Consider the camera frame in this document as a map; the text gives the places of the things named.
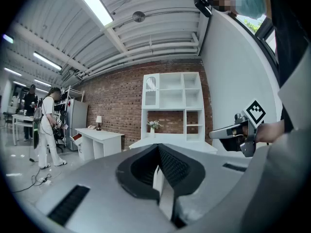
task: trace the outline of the person in black clothing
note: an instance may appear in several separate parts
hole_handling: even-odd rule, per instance
[[[299,21],[295,2],[289,0],[208,0],[214,9],[257,19],[265,14],[272,19],[276,34],[279,86],[284,85],[305,53],[310,39]],[[258,127],[256,142],[274,142],[279,136],[293,129],[291,120],[283,108],[281,121],[262,123]]]
[[[34,84],[30,86],[29,92],[25,95],[24,100],[25,100],[24,115],[28,117],[33,116],[35,112],[35,106],[38,103],[38,96],[35,94]],[[32,129],[29,129],[29,127],[24,127],[24,133],[25,133],[24,142],[28,140],[29,135],[31,139],[33,138],[33,131]]]

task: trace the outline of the refrigerator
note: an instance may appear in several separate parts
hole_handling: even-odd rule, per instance
[[[87,103],[70,99],[67,104],[66,124],[66,147],[70,150],[78,150],[78,147],[70,140],[70,136],[77,134],[75,129],[86,128]]]

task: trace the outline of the fluorescent light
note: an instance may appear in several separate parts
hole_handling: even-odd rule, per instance
[[[15,83],[15,84],[19,84],[19,85],[21,85],[21,86],[26,87],[26,85],[25,85],[25,84],[23,84],[23,83],[19,83],[19,82],[16,82],[16,81],[13,81],[13,83]]]
[[[37,52],[34,52],[34,57],[37,57],[38,59],[44,61],[45,63],[51,65],[52,67],[54,67],[54,68],[56,68],[58,70],[62,69],[59,65],[53,63],[52,61],[50,61],[47,58],[43,57],[42,55],[38,54]]]
[[[20,73],[14,72],[13,70],[11,70],[11,69],[9,69],[9,68],[6,68],[6,67],[5,67],[4,70],[6,70],[6,71],[8,71],[8,72],[11,72],[11,73],[14,73],[15,75],[21,76]]]
[[[51,87],[51,85],[50,85],[50,84],[48,84],[48,83],[44,83],[44,82],[42,82],[42,81],[40,81],[40,80],[36,80],[36,79],[34,79],[34,81],[36,81],[36,82],[38,82],[38,83],[41,83],[41,84],[43,84],[43,85],[46,85],[46,86],[48,86],[48,87]]]
[[[49,93],[48,91],[41,90],[41,89],[39,89],[39,88],[36,88],[35,90],[36,90],[36,91],[37,91],[37,90],[38,90],[38,91],[42,91],[42,92],[45,92],[45,93]]]
[[[84,0],[84,2],[89,6],[98,20],[105,26],[112,22],[113,19],[110,13],[107,11],[102,1],[100,0]]]
[[[7,36],[6,34],[4,34],[2,37],[3,37],[5,40],[7,40],[8,42],[10,42],[10,43],[13,44],[13,38],[12,38],[12,37]]]

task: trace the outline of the table lamp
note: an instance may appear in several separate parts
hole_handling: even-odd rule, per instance
[[[100,123],[102,122],[102,116],[97,116],[96,122],[98,122],[98,128],[96,130],[102,130]]]

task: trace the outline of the face mask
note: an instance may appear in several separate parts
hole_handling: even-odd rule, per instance
[[[235,10],[239,15],[258,19],[267,12],[265,0],[236,0]]]

